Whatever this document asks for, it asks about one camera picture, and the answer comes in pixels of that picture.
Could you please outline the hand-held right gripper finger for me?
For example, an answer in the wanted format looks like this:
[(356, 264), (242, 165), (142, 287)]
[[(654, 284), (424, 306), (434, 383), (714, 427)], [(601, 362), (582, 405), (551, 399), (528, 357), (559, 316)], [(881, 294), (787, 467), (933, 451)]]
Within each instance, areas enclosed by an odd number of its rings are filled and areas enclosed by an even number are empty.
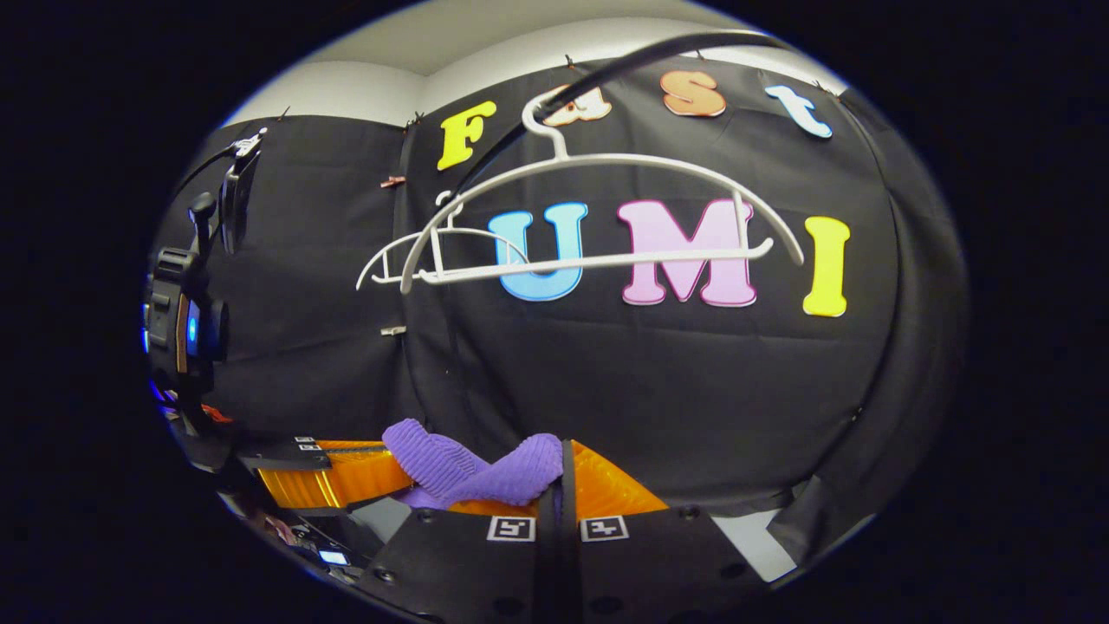
[(542, 623), (559, 518), (558, 484), (535, 516), (414, 510), (372, 559), (360, 592), (407, 623)]
[(706, 510), (667, 505), (589, 447), (564, 442), (562, 485), (567, 623), (722, 623), (771, 591)]

